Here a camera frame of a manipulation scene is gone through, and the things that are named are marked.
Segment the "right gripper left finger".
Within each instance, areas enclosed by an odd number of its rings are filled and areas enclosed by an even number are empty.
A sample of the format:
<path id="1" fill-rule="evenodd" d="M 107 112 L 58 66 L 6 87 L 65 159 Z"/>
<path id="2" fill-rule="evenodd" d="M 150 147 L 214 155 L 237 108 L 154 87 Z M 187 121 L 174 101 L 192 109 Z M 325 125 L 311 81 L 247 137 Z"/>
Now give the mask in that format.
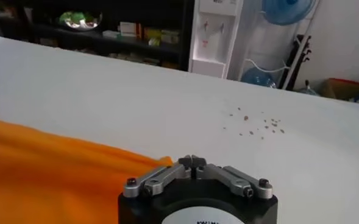
<path id="1" fill-rule="evenodd" d="M 123 196 L 136 198 L 143 192 L 149 196 L 163 193 L 165 187 L 176 179 L 189 179 L 193 157 L 187 155 L 171 166 L 159 166 L 137 178 L 129 178 L 123 189 Z"/>

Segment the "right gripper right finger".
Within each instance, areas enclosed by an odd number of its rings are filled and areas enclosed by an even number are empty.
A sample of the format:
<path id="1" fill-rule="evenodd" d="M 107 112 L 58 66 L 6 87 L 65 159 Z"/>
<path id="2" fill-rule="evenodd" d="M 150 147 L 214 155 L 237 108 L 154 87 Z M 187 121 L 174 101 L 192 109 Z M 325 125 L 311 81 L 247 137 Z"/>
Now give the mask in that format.
<path id="1" fill-rule="evenodd" d="M 196 178 L 200 180 L 217 180 L 227 186 L 231 193 L 240 197 L 256 197 L 269 200 L 273 197 L 273 188 L 267 179 L 256 179 L 232 166 L 219 167 L 207 164 L 204 158 L 193 156 Z"/>

